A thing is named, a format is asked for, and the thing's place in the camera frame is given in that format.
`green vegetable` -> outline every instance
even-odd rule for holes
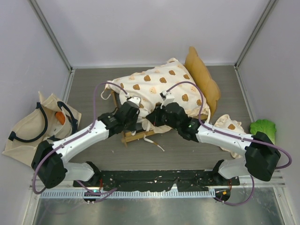
[[[270,140],[275,143],[276,127],[275,123],[269,120],[257,120],[250,125],[250,133],[255,135],[257,131],[265,133]]]

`canvas bag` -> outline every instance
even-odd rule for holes
[[[81,113],[54,94],[46,99],[39,92],[39,100],[36,109],[14,126],[2,152],[30,167],[39,143],[51,143],[76,133],[81,119]],[[56,112],[65,116],[63,125],[55,117]]]

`black bag handle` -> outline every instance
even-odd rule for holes
[[[78,120],[75,119],[74,115],[72,114],[71,110],[69,109],[69,107],[67,107],[67,105],[64,102],[57,102],[57,106],[60,108],[64,107],[65,110],[67,110],[67,112],[70,114],[70,117],[67,116],[69,122],[71,123],[71,127],[72,127],[72,135],[75,134],[78,130]]]
[[[43,131],[35,138],[29,139],[29,140],[25,140],[25,139],[18,137],[17,134],[14,131],[12,131],[8,137],[9,140],[13,141],[14,139],[16,139],[17,141],[20,141],[23,143],[30,143],[30,142],[34,142],[34,141],[38,140],[46,133],[46,131],[48,129],[48,119],[47,119],[47,115],[46,115],[44,109],[42,108],[42,105],[40,102],[37,102],[36,109],[40,109],[40,111],[42,112],[44,119],[45,119],[45,127],[44,127]]]

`white wall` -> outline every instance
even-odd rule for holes
[[[235,63],[268,0],[38,0],[75,67]]]
[[[0,148],[13,125],[35,109],[38,91],[62,96],[68,71],[26,0],[0,7]],[[0,154],[0,224],[20,225],[31,168]]]
[[[274,121],[276,144],[292,155],[293,163],[283,173],[297,211],[300,208],[299,9],[299,0],[278,1],[240,67],[254,117]]]

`metal floor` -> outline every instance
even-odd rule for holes
[[[149,68],[100,68],[77,69],[68,98],[68,104],[82,113],[80,128],[88,126],[93,120],[92,97],[95,86],[107,80],[142,72]],[[245,131],[251,123],[240,85],[233,66],[208,67],[212,78],[221,90],[221,99],[211,122],[224,114],[241,121]],[[97,114],[114,110],[113,99],[103,100],[99,90]],[[83,163],[92,161],[100,170],[171,170],[171,169],[212,169],[220,159],[232,159],[229,152],[219,147],[195,143],[182,139],[174,130],[150,137],[161,145],[165,152],[144,140],[133,141],[125,148],[121,134],[90,146],[76,155],[71,161]]]
[[[230,202],[244,201],[250,191],[249,188],[235,188]],[[253,198],[242,206],[223,205],[212,198],[108,199],[70,210],[82,202],[79,199],[40,199],[33,225],[284,224],[273,188],[256,188]]]

